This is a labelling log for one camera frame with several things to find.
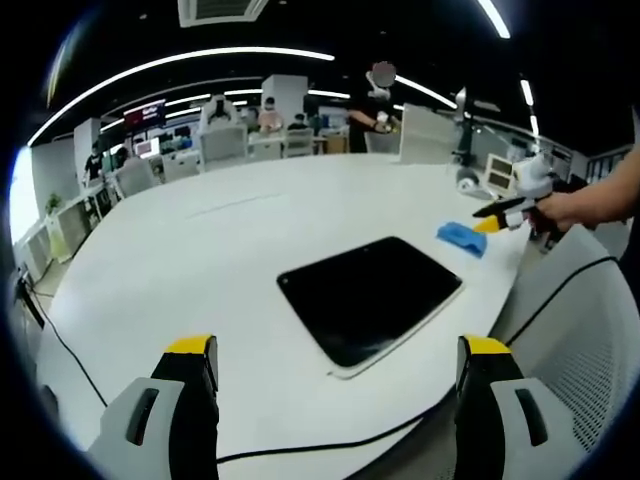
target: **monitor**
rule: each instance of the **monitor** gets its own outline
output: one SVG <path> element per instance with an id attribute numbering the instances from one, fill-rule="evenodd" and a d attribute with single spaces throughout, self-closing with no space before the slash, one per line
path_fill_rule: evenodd
<path id="1" fill-rule="evenodd" d="M 174 130 L 173 133 L 176 137 L 190 137 L 191 129 L 188 126 L 178 127 Z"/>
<path id="2" fill-rule="evenodd" d="M 164 125 L 164 114 L 164 100 L 127 110 L 124 112 L 124 128 L 131 133 Z"/>
<path id="3" fill-rule="evenodd" d="M 136 155 L 140 158 L 149 158 L 160 155 L 160 140 L 158 137 L 135 145 Z"/>

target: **black tablet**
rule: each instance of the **black tablet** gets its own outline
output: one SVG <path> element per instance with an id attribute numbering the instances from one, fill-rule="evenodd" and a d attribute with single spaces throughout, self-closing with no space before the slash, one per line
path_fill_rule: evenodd
<path id="1" fill-rule="evenodd" d="M 420 323 L 462 281 L 387 237 L 283 273 L 278 285 L 331 360 L 354 367 Z"/>

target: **office desk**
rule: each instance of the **office desk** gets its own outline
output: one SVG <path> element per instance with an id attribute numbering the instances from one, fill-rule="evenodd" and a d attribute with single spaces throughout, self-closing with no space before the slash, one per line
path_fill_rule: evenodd
<path id="1" fill-rule="evenodd" d="M 286 140 L 284 132 L 271 134 L 271 135 L 260 135 L 260 134 L 251 134 L 249 135 L 249 146 L 253 147 L 256 145 L 272 145 L 274 143 L 284 143 Z M 323 136 L 314 136 L 313 141 L 316 143 L 326 142 L 326 137 Z"/>
<path id="2" fill-rule="evenodd" d="M 529 234 L 492 235 L 480 260 L 437 240 L 445 222 L 472 223 L 482 202 L 456 192 L 453 169 L 396 161 L 259 162 L 127 198 L 76 255 L 50 317 L 107 401 L 148 376 L 177 338 L 215 334 L 218 457 L 359 441 L 395 427 L 453 386 L 457 338 L 489 333 Z M 374 366 L 337 378 L 276 278 L 390 235 L 458 274 L 463 290 Z M 58 395 L 63 425 L 88 447 L 103 408 L 49 327 L 37 363 L 38 380 Z M 221 478 L 345 478 L 411 428 L 355 449 L 226 463 Z"/>

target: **hand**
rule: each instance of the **hand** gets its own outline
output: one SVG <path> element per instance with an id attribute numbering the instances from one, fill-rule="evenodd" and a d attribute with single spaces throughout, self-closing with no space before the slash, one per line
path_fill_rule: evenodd
<path id="1" fill-rule="evenodd" d="M 576 215 L 575 197 L 571 193 L 552 193 L 540 200 L 536 207 L 545 217 L 553 220 L 561 232 L 568 231 L 576 223 L 580 223 Z"/>

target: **human arm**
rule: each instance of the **human arm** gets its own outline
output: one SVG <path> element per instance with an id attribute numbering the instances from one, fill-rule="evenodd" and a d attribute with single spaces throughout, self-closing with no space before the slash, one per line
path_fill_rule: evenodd
<path id="1" fill-rule="evenodd" d="M 388 132 L 388 130 L 385 128 L 385 125 L 362 113 L 360 110 L 349 110 L 349 117 L 353 118 L 356 122 L 360 122 L 363 125 L 374 129 L 378 133 Z"/>
<path id="2" fill-rule="evenodd" d="M 575 193 L 554 193 L 537 207 L 560 230 L 581 223 L 595 226 L 629 218 L 640 194 L 640 146 L 636 146 L 601 182 Z"/>

